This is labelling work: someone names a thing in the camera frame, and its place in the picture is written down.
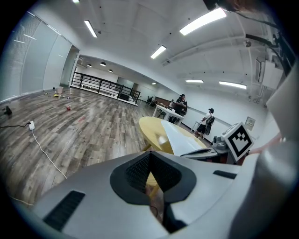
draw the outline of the round wooden table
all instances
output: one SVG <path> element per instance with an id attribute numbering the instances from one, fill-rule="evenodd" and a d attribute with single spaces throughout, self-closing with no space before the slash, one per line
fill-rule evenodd
<path id="1" fill-rule="evenodd" d="M 140 131 L 143 134 L 144 138 L 149 143 L 147 146 L 143 148 L 142 151 L 148 150 L 151 146 L 157 150 L 166 152 L 169 154 L 173 154 L 170 142 L 168 140 L 167 134 L 164 130 L 164 127 L 161 124 L 162 119 L 155 117 L 142 117 L 139 120 Z M 201 142 L 198 138 L 196 138 L 190 132 L 184 130 L 180 126 L 174 125 L 184 136 L 195 139 L 195 141 L 202 147 L 206 148 L 203 142 Z M 159 185 L 157 184 L 152 173 L 149 174 L 147 184 L 154 186 L 154 189 L 150 193 L 150 198 L 153 198 L 157 191 L 159 190 Z"/>

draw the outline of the person in white shirt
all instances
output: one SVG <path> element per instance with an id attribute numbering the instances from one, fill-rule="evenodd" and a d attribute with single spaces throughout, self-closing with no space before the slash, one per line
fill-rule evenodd
<path id="1" fill-rule="evenodd" d="M 173 107 L 174 107 L 173 99 L 171 100 L 171 102 L 170 102 L 170 104 L 169 104 L 169 107 L 170 107 L 170 108 L 173 108 Z"/>
<path id="2" fill-rule="evenodd" d="M 200 126 L 197 128 L 197 130 L 194 133 L 196 138 L 197 137 L 201 138 L 204 135 L 204 133 L 206 132 L 206 121 L 213 116 L 212 115 L 213 113 L 214 113 L 214 109 L 213 108 L 209 109 L 209 113 L 207 113 L 204 116 L 204 118 L 201 120 Z"/>

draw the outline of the black shirt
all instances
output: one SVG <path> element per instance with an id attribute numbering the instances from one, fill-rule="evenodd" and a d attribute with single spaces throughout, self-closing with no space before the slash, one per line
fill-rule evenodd
<path id="1" fill-rule="evenodd" d="M 182 102 L 182 104 L 184 104 L 185 106 L 187 106 L 187 101 L 182 100 L 181 98 L 178 98 L 178 99 L 177 99 L 177 102 L 180 103 L 180 104 L 181 104 L 181 102 Z M 182 109 L 183 109 L 183 106 L 175 104 L 175 106 L 174 106 L 173 109 L 176 111 L 177 114 L 181 114 L 181 111 L 182 111 Z"/>

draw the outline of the black railing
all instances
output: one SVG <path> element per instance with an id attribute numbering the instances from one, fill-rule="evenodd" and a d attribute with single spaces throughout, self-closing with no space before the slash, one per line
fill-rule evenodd
<path id="1" fill-rule="evenodd" d="M 124 85 L 77 72 L 74 72 L 71 86 L 106 94 L 113 98 L 132 101 L 135 104 L 137 104 L 140 95 L 140 91 L 135 91 Z"/>

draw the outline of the gray wood plank floor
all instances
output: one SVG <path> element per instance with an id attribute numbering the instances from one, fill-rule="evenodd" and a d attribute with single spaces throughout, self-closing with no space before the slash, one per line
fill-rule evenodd
<path id="1" fill-rule="evenodd" d="M 13 116 L 0 116 L 0 126 L 25 125 L 33 120 L 42 149 L 68 177 L 82 167 L 140 152 L 146 145 L 139 119 L 154 109 L 136 107 L 79 89 L 65 98 L 43 93 L 2 104 Z M 8 193 L 30 204 L 64 180 L 40 150 L 28 126 L 0 129 L 0 175 Z"/>

